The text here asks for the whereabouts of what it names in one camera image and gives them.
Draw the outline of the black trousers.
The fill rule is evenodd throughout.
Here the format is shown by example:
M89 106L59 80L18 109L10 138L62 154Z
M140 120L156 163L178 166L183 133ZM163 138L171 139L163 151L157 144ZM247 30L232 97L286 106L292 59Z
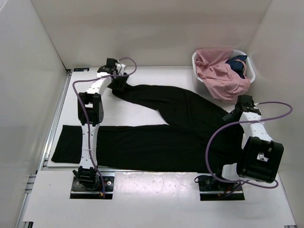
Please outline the black trousers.
M236 124L222 129L226 111L192 91L127 84L122 93L113 95L158 111L165 124L100 126L96 148L100 166L206 173L237 162L242 152L243 128Z

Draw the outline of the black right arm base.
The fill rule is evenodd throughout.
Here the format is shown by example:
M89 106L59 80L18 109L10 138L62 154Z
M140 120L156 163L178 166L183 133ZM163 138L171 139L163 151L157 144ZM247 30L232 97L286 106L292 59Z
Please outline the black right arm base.
M241 183L224 183L208 175L197 176L194 182L199 186L200 201L245 200Z

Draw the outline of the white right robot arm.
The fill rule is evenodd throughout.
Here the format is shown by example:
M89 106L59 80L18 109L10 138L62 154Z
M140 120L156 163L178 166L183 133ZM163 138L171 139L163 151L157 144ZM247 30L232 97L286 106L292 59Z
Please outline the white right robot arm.
M252 96L238 96L235 108L224 122L242 121L244 131L242 153L234 164L224 165L222 173L213 178L214 186L226 189L231 181L253 180L272 183L278 171L284 147L273 141L262 124L261 111L254 105Z

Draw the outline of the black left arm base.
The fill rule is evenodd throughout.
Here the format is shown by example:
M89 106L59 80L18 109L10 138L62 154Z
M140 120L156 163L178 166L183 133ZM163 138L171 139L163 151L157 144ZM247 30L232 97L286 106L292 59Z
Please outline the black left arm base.
M103 176L105 187L105 190L103 190L103 185L98 175L93 186L80 183L78 178L74 176L71 185L70 199L111 200L114 192L114 180L115 176L113 174Z

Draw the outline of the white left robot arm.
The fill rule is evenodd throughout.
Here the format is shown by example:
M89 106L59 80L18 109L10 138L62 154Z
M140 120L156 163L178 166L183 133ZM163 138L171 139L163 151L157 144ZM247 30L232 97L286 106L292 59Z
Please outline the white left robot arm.
M117 78L124 77L126 65L114 58L108 58L106 64L97 70L96 78L87 80L92 84L85 92L74 91L77 96L77 116L82 129L82 149L78 182L89 190L102 186L97 171L97 135L104 119L102 95L106 88Z

